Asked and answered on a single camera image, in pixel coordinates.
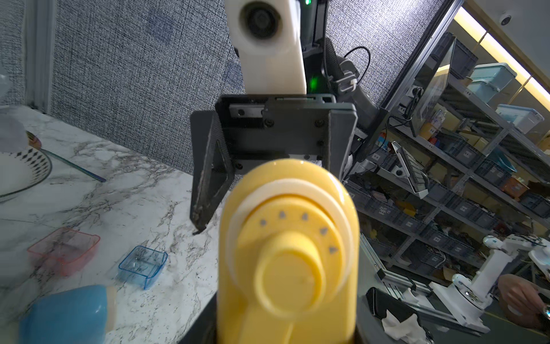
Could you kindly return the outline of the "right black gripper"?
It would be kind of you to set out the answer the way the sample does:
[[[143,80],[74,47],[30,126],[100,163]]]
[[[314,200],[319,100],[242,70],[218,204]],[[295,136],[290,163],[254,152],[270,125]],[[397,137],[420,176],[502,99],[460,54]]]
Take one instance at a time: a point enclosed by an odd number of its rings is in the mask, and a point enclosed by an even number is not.
[[[358,121],[353,104],[331,95],[223,95],[215,109],[190,116],[196,234],[230,189],[234,168],[244,175],[268,161],[294,158],[320,161],[342,177]]]

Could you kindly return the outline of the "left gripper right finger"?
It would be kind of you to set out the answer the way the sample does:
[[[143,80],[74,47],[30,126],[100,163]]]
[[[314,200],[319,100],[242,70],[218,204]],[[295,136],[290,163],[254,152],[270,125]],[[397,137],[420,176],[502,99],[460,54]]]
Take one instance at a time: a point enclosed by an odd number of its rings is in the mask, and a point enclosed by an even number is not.
[[[384,288],[377,276],[381,261],[370,245],[360,245],[357,317],[355,328],[356,343],[393,343],[386,335],[381,321],[375,318],[369,309],[366,294],[370,288]]]

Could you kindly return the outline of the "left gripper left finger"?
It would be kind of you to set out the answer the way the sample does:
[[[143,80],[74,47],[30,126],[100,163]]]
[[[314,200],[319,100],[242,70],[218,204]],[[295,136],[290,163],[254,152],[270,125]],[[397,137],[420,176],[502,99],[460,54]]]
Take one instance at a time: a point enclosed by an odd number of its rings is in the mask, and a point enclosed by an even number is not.
[[[186,331],[179,344],[215,344],[216,338],[217,295],[214,294],[206,307]]]

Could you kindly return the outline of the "clear blue shavings tray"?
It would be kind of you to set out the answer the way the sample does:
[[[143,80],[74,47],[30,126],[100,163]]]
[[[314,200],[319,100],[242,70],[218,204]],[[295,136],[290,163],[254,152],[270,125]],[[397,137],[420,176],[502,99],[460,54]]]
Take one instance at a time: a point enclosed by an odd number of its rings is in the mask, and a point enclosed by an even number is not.
[[[117,279],[149,290],[168,261],[168,253],[138,245],[118,265]]]

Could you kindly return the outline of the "yellow pencil sharpener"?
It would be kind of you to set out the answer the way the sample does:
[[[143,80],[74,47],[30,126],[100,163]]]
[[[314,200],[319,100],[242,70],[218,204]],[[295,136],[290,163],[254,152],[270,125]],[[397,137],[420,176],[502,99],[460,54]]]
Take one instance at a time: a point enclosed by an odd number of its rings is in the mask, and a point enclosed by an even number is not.
[[[230,193],[219,229],[219,343],[353,341],[360,226],[336,177],[265,163]]]

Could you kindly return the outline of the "bright blue pencil sharpener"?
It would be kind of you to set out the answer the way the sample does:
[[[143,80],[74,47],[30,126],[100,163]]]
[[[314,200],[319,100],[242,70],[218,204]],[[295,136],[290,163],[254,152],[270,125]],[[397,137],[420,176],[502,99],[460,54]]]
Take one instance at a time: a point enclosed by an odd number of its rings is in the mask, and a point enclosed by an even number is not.
[[[18,343],[104,343],[114,330],[117,290],[90,285],[38,299],[19,322]]]

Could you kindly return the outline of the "clear pink shavings tray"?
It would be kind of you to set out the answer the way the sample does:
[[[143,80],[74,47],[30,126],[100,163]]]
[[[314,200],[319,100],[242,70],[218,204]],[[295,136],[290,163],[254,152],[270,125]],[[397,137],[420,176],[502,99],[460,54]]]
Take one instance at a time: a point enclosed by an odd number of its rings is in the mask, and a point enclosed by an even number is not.
[[[97,252],[100,236],[70,228],[59,228],[27,249],[38,269],[69,277],[82,270]]]

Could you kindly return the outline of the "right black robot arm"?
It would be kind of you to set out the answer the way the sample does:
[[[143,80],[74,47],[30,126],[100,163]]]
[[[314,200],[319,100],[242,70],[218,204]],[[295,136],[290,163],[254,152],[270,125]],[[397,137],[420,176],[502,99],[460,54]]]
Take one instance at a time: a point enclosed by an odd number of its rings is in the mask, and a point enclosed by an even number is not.
[[[327,1],[226,1],[245,92],[190,116],[190,220],[203,232],[238,175],[279,159],[319,161],[342,177],[353,138],[373,135],[384,110],[326,36]]]

